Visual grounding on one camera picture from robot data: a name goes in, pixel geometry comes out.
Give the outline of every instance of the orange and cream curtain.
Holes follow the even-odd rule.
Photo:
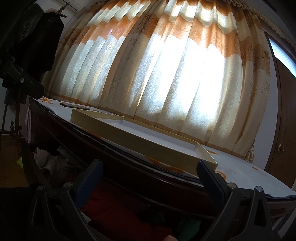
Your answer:
[[[268,48],[258,17],[222,0],[111,0],[70,29],[43,84],[243,158],[267,103]]]

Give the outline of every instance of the phone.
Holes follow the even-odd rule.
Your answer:
[[[60,105],[65,106],[65,107],[69,107],[69,108],[74,108],[74,109],[90,110],[90,108],[88,108],[88,107],[77,105],[77,104],[69,104],[69,103],[61,102]]]

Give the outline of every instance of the fabric pile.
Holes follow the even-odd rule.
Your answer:
[[[113,241],[163,241],[169,235],[189,241],[200,226],[194,217],[174,215],[100,181],[81,211],[89,225]]]
[[[53,186],[60,186],[69,175],[85,171],[86,167],[63,147],[59,147],[58,156],[36,148],[33,152],[36,164]]]

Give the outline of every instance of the door knob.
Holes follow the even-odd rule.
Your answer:
[[[284,150],[285,150],[284,146],[282,146],[281,144],[279,144],[278,151],[284,151]]]

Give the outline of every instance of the curtain fringe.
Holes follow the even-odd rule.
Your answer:
[[[253,163],[253,161],[254,161],[254,143],[255,143],[255,141],[253,142],[250,150],[248,151],[248,153],[244,157],[244,160],[249,163]]]
[[[246,5],[245,3],[239,1],[239,0],[223,0],[224,2],[227,2],[229,4],[232,4],[233,6],[236,7],[240,7],[244,10],[248,10],[251,13],[257,15],[257,17],[259,17],[261,20],[263,20],[269,27],[272,28],[272,30],[274,30],[281,38],[283,38],[284,40],[286,40],[296,51],[296,45],[286,36],[283,34],[283,32],[281,31],[281,29],[275,25],[272,21],[270,21],[266,16],[264,16],[263,14],[259,13],[256,9],[249,7],[248,5]]]

